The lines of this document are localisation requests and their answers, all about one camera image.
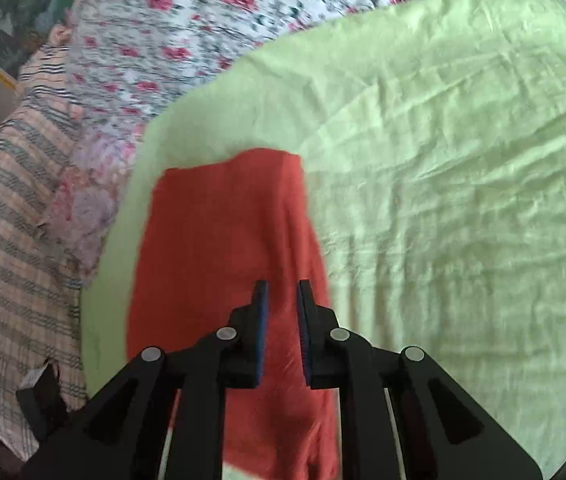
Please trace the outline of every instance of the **striped fabric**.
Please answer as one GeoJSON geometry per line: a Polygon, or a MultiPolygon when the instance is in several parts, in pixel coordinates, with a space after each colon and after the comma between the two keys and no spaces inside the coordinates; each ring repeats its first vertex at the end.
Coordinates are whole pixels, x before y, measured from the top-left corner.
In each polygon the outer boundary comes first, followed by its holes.
{"type": "Polygon", "coordinates": [[[15,391],[30,368],[55,358],[68,406],[86,400],[76,265],[37,229],[80,134],[83,109],[66,91],[69,39],[56,27],[23,67],[18,107],[0,126],[0,439],[23,459],[36,440],[15,391]]]}

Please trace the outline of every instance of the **pink floral fabric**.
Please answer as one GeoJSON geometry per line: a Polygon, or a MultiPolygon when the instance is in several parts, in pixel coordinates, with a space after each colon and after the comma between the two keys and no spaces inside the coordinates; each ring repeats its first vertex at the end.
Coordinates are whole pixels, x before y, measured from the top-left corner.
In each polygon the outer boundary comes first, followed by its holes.
{"type": "Polygon", "coordinates": [[[68,73],[86,138],[46,211],[47,232],[98,262],[134,164],[141,126],[266,41],[408,0],[86,0],[68,73]]]}

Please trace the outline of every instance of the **round metal pin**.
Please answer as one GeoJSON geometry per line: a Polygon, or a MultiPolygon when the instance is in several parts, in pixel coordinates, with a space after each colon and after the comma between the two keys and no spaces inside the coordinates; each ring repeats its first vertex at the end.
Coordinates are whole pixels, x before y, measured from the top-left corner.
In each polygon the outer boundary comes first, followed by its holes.
{"type": "Polygon", "coordinates": [[[349,338],[349,331],[344,328],[333,328],[330,331],[330,337],[335,341],[345,341],[349,338]]]}
{"type": "Polygon", "coordinates": [[[217,337],[223,341],[230,341],[236,337],[236,330],[231,326],[224,326],[217,330],[217,337]]]}
{"type": "Polygon", "coordinates": [[[161,357],[161,350],[156,346],[149,346],[141,352],[141,359],[148,363],[156,361],[159,357],[161,357]]]}
{"type": "Polygon", "coordinates": [[[405,357],[410,361],[422,361],[425,357],[425,352],[417,346],[408,346],[405,349],[405,357]]]}

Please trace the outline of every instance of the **red cloth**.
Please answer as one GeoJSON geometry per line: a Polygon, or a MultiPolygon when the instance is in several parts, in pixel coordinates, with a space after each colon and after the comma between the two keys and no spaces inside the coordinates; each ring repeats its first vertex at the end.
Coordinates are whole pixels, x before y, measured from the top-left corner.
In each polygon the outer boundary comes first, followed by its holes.
{"type": "Polygon", "coordinates": [[[334,393],[305,386],[296,285],[309,278],[329,304],[305,210],[301,160],[258,149],[222,164],[167,170],[156,184],[128,317],[128,357],[145,346],[187,348],[269,281],[265,373],[256,390],[228,390],[223,459],[277,480],[336,476],[334,393]]]}

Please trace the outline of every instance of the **green cloth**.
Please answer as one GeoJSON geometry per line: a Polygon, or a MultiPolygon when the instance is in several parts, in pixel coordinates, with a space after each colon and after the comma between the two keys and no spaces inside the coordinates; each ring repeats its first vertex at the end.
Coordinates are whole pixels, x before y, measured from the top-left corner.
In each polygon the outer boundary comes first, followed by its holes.
{"type": "Polygon", "coordinates": [[[173,104],[147,129],[84,291],[90,392],[125,364],[156,180],[256,146],[303,157],[341,325],[423,347],[554,473],[566,459],[566,3],[375,10],[268,44],[173,104]]]}

